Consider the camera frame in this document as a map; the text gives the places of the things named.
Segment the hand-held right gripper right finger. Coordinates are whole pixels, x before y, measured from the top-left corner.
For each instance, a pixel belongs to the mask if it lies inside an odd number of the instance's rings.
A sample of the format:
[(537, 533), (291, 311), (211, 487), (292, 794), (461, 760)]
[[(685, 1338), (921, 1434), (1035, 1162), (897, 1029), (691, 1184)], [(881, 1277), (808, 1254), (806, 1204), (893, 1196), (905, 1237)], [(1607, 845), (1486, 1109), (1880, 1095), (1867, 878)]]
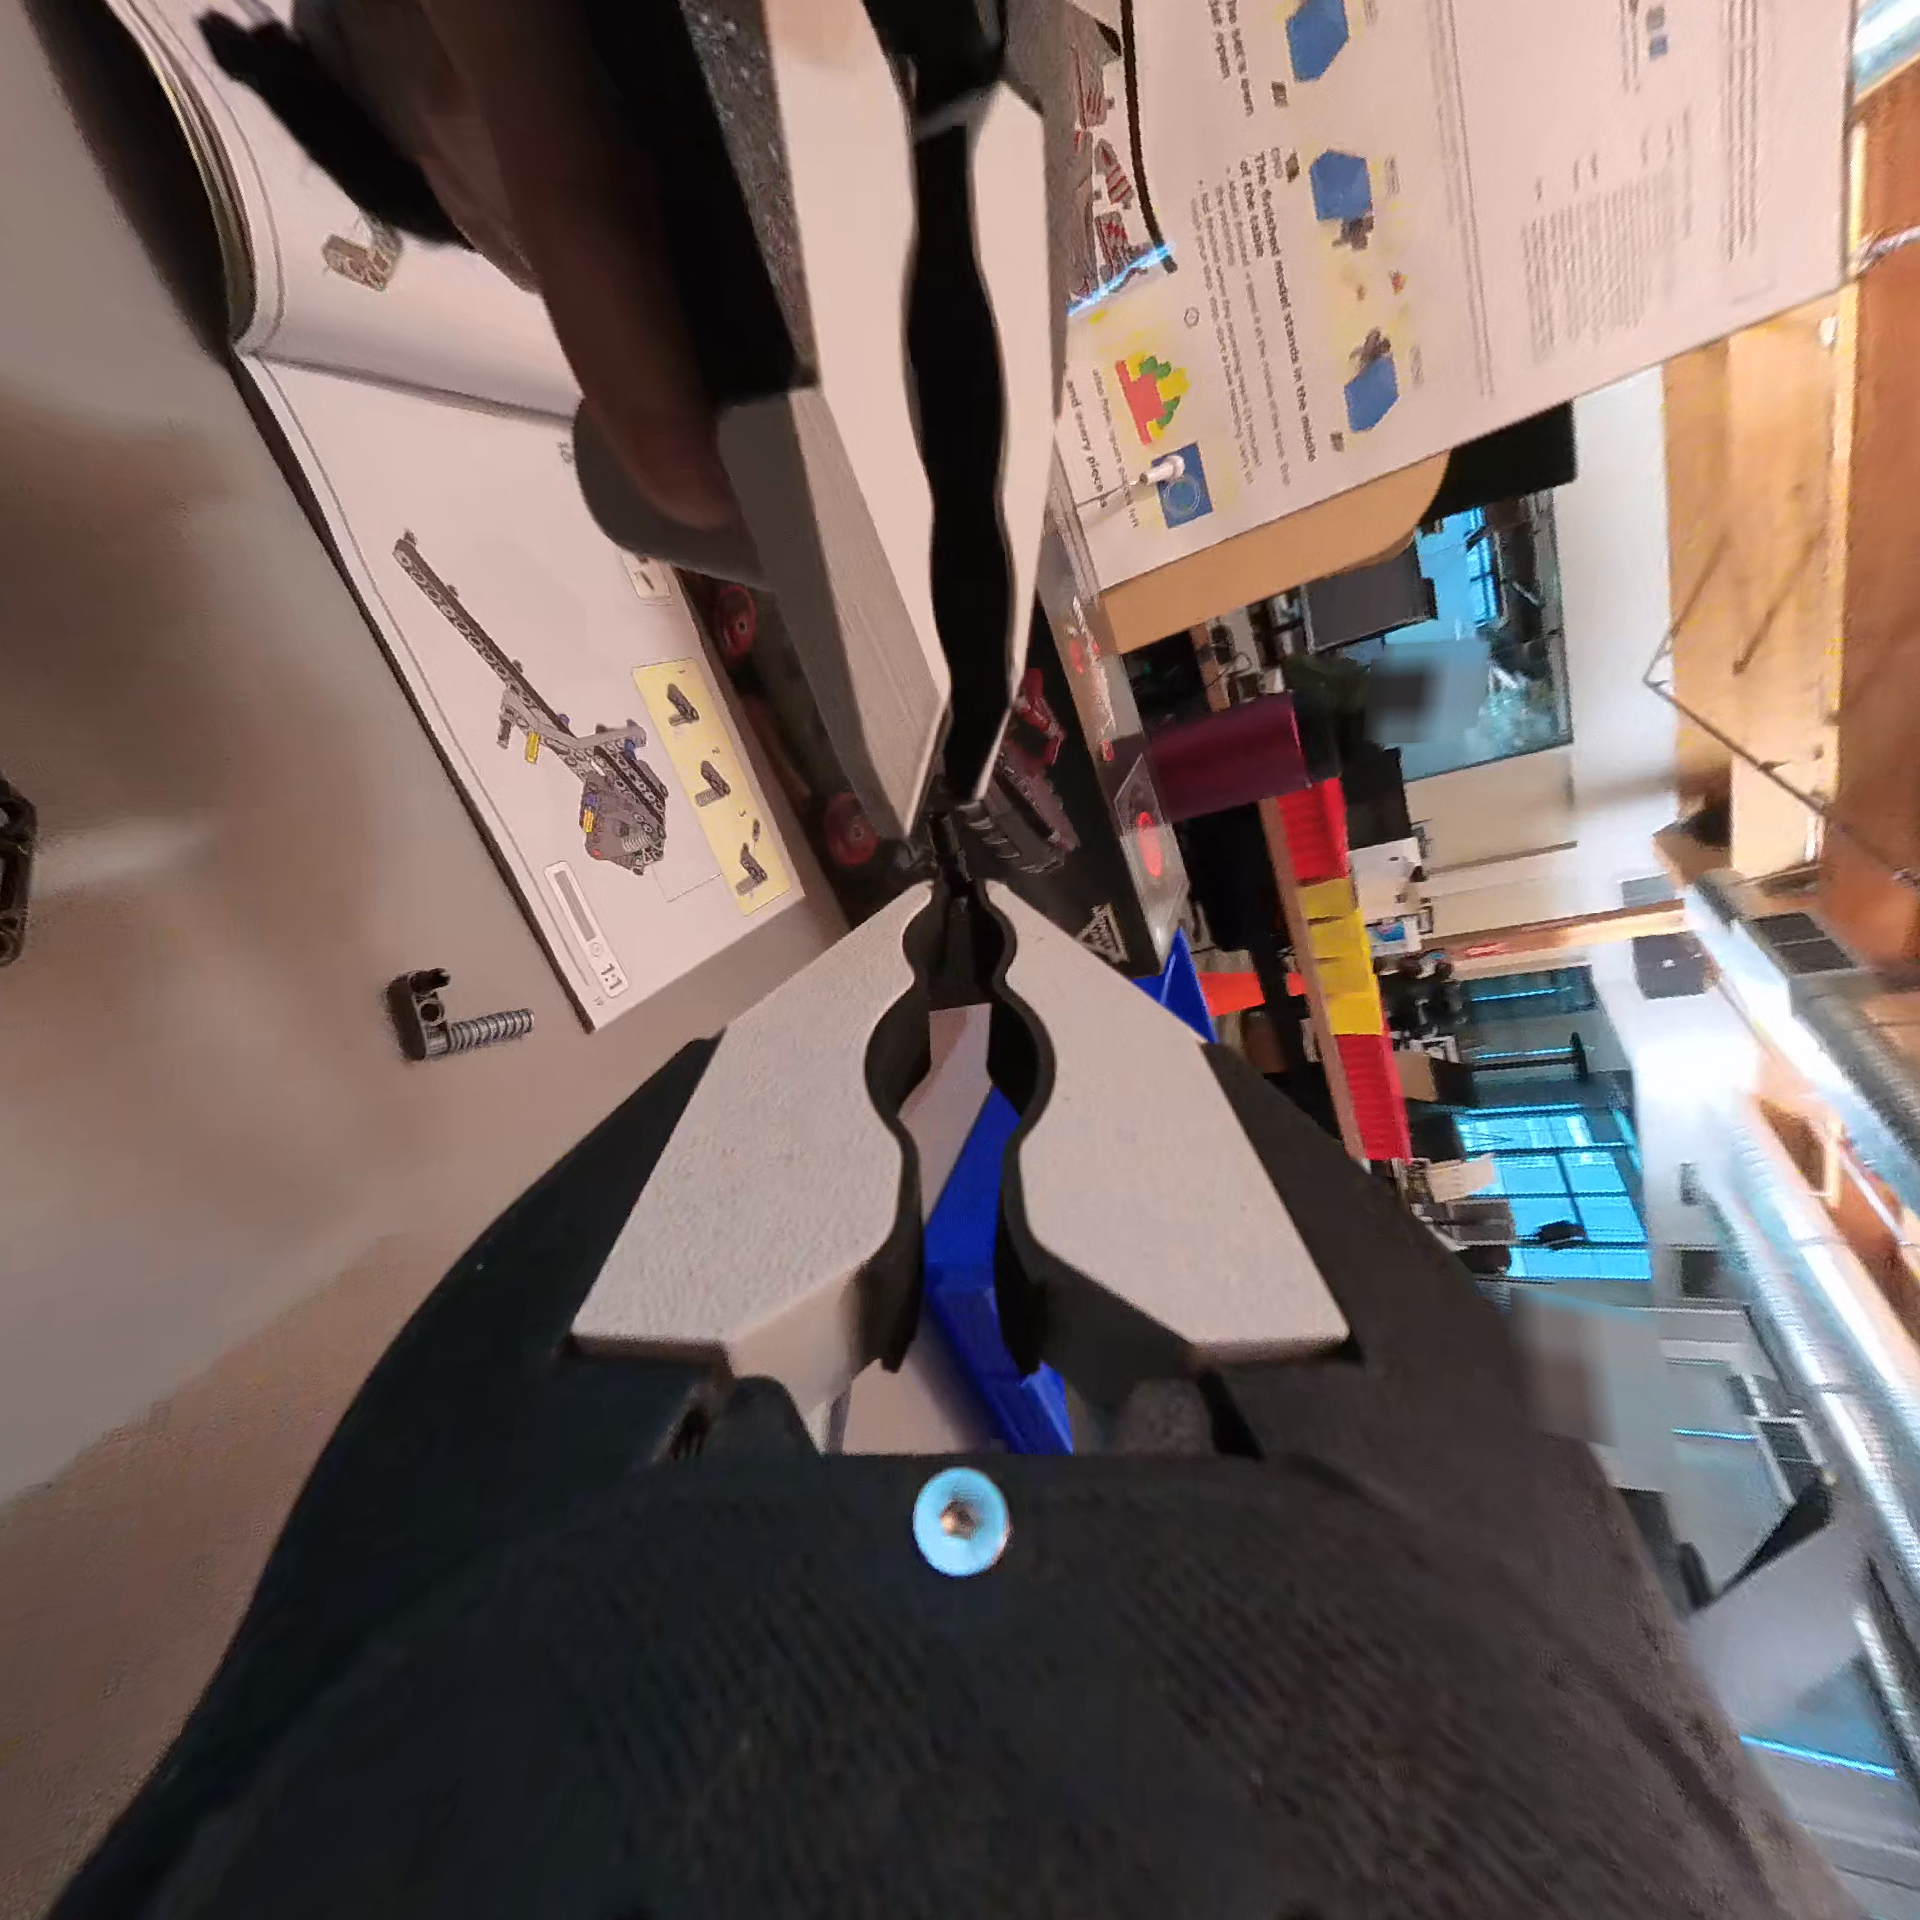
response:
[(1349, 1319), (1261, 1162), (1224, 1056), (1005, 884), (976, 886), (1008, 1352), (1095, 1407), (1153, 1380), (1315, 1360)]

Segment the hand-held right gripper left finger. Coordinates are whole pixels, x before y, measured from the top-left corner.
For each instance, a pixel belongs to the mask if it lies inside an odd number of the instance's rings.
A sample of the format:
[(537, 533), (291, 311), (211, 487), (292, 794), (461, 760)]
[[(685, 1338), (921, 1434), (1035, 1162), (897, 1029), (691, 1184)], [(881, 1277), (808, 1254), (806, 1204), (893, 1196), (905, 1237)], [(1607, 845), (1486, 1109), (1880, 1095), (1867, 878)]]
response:
[(800, 1412), (910, 1364), (963, 1151), (948, 906), (910, 886), (726, 1025), (573, 1316), (584, 1352), (768, 1377)]

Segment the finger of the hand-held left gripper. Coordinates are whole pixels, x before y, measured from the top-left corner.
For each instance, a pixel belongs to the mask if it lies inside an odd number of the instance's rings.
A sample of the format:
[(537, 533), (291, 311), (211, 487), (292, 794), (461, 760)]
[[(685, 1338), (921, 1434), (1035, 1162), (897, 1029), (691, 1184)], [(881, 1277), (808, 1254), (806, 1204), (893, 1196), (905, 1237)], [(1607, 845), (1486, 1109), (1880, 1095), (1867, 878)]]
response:
[(718, 444), (832, 749), (913, 830), (952, 718), (936, 616), (966, 434), (921, 402), (907, 332), (976, 344), (974, 102), (918, 114), (869, 5), (716, 8)]
[(983, 716), (955, 724), (955, 790), (971, 806), (992, 783), (1023, 672), (1054, 450), (1054, 296), (1049, 287), (1047, 158), (1039, 109), (1014, 88), (987, 90), (966, 124), (968, 263), (990, 316), (992, 509), (1001, 582), (966, 655), (984, 678)]

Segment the grey connector with worm gear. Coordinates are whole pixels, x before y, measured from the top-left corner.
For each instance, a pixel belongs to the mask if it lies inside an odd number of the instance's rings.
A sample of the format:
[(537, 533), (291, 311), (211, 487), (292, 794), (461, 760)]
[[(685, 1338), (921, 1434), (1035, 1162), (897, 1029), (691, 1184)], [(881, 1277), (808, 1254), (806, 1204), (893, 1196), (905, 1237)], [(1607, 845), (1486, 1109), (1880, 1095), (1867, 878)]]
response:
[(443, 966), (397, 974), (387, 989), (390, 1025), (399, 1056), (411, 1065), (505, 1046), (534, 1033), (532, 1009), (452, 1015), (447, 1008), (451, 972)]

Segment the small black pin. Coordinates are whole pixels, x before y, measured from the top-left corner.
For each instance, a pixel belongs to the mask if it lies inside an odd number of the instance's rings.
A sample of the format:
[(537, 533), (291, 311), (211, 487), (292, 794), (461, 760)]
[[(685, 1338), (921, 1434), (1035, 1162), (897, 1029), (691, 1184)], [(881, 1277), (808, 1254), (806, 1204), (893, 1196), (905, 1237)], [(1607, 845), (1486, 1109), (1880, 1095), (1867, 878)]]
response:
[(945, 806), (928, 815), (928, 848), (935, 865), (940, 904), (940, 966), (971, 976), (976, 961), (976, 884), (968, 865), (965, 824)]

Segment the grey desk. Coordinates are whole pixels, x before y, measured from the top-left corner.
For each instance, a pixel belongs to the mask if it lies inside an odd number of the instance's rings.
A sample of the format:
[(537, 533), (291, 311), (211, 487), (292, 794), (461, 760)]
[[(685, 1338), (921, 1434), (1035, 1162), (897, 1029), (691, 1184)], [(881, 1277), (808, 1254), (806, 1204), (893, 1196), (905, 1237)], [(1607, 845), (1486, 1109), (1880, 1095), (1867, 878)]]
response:
[[(175, 120), (93, 5), (4, 5), (4, 1494), (374, 1256), (436, 1276), (825, 949), (805, 896), (584, 1030), (214, 349)], [(388, 982), (534, 1033), (406, 1063)]]

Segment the person's left hand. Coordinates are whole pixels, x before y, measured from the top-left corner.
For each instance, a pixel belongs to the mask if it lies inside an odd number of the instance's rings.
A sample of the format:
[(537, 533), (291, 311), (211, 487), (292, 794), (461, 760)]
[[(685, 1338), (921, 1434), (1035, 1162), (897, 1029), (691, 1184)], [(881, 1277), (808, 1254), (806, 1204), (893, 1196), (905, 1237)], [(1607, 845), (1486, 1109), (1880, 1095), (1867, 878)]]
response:
[(640, 496), (718, 530), (735, 496), (672, 284), (657, 191), (583, 5), (427, 5), (487, 136), (512, 238), (583, 402)]

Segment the blue plastic bin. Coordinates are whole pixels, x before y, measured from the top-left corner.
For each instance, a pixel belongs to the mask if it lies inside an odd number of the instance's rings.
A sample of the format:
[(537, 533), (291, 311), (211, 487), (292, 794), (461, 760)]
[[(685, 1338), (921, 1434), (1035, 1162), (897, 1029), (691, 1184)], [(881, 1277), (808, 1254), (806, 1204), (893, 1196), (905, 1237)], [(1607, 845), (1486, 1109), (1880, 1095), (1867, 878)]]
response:
[(923, 1308), (990, 1442), (1021, 1455), (1068, 1455), (1065, 1380), (1047, 1364), (1017, 1369), (996, 1305), (1001, 1158), (1014, 1129), (1014, 1103), (987, 1088), (923, 1230)]

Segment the grey red sticker sheet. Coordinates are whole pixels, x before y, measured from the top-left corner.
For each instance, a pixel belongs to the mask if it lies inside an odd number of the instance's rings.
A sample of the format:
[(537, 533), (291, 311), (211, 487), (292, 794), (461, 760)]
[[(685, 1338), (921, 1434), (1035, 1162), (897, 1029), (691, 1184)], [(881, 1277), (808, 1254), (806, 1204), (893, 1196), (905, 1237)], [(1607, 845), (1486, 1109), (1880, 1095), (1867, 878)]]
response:
[(1078, 320), (1171, 271), (1171, 252), (1148, 205), (1126, 5), (1057, 5), (1055, 16), (1063, 49), (1049, 97), (1063, 109), (1063, 133), (1047, 136), (1049, 220), (1063, 311)]

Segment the red yellow block partition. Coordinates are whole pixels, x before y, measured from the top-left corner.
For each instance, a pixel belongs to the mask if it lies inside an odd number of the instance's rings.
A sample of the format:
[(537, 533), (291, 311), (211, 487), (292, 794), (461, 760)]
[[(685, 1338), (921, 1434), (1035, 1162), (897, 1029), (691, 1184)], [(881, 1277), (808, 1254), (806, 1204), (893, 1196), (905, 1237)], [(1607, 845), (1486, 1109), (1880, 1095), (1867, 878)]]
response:
[(1257, 806), (1336, 1136), (1355, 1161), (1406, 1162), (1406, 1097), (1359, 918), (1343, 790), (1324, 778)]

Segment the black toy set box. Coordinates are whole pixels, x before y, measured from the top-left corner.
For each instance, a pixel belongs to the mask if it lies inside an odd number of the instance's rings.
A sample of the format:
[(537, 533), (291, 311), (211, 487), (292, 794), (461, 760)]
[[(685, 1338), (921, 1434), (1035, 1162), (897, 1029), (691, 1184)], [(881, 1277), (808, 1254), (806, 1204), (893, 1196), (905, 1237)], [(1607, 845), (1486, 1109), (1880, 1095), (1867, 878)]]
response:
[[(928, 832), (881, 832), (859, 802), (772, 594), (699, 572), (679, 581), (806, 848), (848, 918), (864, 920), (928, 876)], [(1183, 857), (1117, 658), (1077, 614), (1055, 633), (1035, 602), (996, 772), (959, 839), (974, 873), (1008, 882), (1112, 969), (1164, 972), (1187, 906)]]

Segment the white instruction booklet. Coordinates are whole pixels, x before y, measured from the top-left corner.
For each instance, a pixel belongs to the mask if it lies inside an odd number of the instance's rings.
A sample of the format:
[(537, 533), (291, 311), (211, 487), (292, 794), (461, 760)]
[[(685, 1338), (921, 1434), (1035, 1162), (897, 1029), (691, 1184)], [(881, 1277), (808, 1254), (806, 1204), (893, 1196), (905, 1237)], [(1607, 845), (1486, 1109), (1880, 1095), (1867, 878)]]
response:
[(588, 1029), (805, 896), (729, 676), (669, 564), (591, 521), (537, 298), (359, 209), (214, 61), (112, 2), (207, 194), (241, 389)]

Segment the maroon cylinder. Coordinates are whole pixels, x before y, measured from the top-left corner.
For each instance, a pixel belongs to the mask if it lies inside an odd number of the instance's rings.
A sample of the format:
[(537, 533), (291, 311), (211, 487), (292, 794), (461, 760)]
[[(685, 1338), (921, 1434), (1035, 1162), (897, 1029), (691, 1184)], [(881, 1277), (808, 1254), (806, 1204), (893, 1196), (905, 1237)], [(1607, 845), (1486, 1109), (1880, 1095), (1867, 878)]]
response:
[(1153, 726), (1145, 736), (1145, 754), (1172, 824), (1281, 799), (1315, 783), (1286, 692), (1263, 692), (1253, 702)]

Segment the cardboard instruction poster board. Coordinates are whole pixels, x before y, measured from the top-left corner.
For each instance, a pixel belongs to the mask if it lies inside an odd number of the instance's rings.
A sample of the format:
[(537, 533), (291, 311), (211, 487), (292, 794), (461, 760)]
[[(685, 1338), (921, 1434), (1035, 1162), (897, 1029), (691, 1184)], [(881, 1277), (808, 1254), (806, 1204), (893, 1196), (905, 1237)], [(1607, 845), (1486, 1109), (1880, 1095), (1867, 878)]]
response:
[(1843, 2), (1126, 5), (1171, 271), (1068, 318), (1136, 649), (1372, 561), (1484, 437), (1839, 284)]

